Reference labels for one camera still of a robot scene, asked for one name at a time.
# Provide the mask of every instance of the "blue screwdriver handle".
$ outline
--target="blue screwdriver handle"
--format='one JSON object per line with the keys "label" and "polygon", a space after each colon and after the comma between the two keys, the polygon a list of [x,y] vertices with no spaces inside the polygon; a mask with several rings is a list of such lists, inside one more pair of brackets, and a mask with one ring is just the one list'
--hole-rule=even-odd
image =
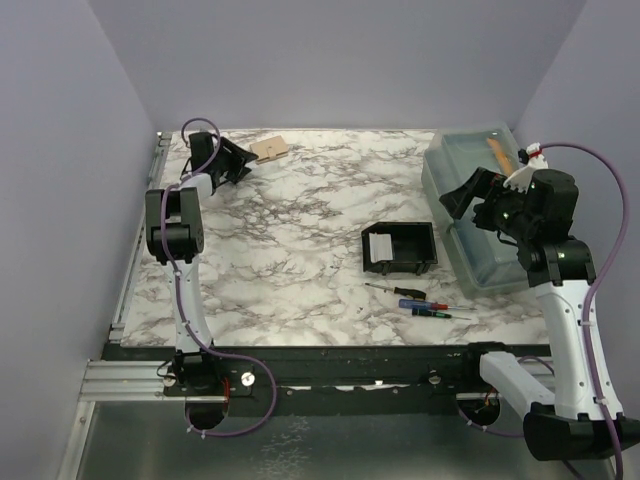
{"label": "blue screwdriver handle", "polygon": [[431,308],[431,302],[401,298],[400,300],[398,300],[398,306],[400,308],[421,308],[423,310],[429,310]]}

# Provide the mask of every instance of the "gray floor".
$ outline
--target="gray floor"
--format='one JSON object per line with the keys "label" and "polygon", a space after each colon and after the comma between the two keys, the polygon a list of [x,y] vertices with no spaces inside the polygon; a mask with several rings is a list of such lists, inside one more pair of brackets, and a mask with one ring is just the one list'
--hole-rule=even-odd
{"label": "gray floor", "polygon": [[[466,427],[457,416],[275,417],[234,439],[187,434],[183,407],[106,403],[96,407],[83,480],[570,479],[558,462],[537,462],[524,440]],[[255,419],[227,419],[233,430]],[[515,431],[505,411],[496,425]],[[613,478],[608,463],[575,462],[586,478]]]}

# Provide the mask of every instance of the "screwdriver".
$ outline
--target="screwdriver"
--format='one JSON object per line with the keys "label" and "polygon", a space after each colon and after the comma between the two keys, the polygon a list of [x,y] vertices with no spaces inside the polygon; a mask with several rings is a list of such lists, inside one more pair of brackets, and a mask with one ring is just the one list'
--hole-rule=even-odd
{"label": "screwdriver", "polygon": [[448,313],[442,312],[432,312],[431,310],[425,310],[423,308],[413,308],[411,309],[411,315],[414,317],[436,317],[436,318],[454,318],[456,320],[471,320],[470,318],[464,317],[454,317],[453,315],[449,315]]}
{"label": "screwdriver", "polygon": [[403,297],[413,298],[414,300],[426,300],[427,294],[420,290],[413,290],[411,288],[398,288],[398,287],[383,287],[382,285],[374,285],[373,283],[365,283],[368,287],[379,288],[385,292],[393,292],[396,295],[402,295]]}
{"label": "screwdriver", "polygon": [[423,302],[420,300],[407,300],[401,298],[398,300],[400,308],[421,308],[423,310],[475,310],[473,307],[450,307],[446,303]]}

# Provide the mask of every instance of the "screwdriver handle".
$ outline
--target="screwdriver handle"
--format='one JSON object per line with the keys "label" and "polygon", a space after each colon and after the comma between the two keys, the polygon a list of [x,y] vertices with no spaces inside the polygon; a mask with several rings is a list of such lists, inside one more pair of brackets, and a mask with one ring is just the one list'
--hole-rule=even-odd
{"label": "screwdriver handle", "polygon": [[412,288],[394,288],[393,293],[396,295],[402,295],[403,297],[413,298],[414,300],[426,300],[427,294],[420,290],[413,290]]}
{"label": "screwdriver handle", "polygon": [[424,308],[414,308],[411,310],[411,315],[414,317],[436,317],[436,318],[453,318],[448,313],[432,312],[431,310],[425,310]]}
{"label": "screwdriver handle", "polygon": [[421,308],[423,310],[447,310],[449,305],[436,302],[423,302],[421,300],[408,300],[401,298],[398,300],[398,306],[400,308]]}

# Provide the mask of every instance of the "gray wall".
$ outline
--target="gray wall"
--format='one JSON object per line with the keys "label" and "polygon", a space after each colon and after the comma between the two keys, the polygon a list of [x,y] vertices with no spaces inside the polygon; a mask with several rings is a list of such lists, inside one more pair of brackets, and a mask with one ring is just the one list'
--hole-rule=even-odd
{"label": "gray wall", "polygon": [[[598,320],[618,395],[640,418],[640,2],[590,0],[518,124],[524,141],[566,140],[610,157],[627,178],[631,225],[617,262],[598,294]],[[581,195],[575,234],[601,266],[620,225],[615,181],[585,154],[553,149],[548,160],[576,177]],[[632,451],[640,471],[640,447]]]}
{"label": "gray wall", "polygon": [[84,0],[0,2],[0,65],[0,478],[52,479],[155,135]]}
{"label": "gray wall", "polygon": [[512,126],[583,0],[89,0],[158,129]]}

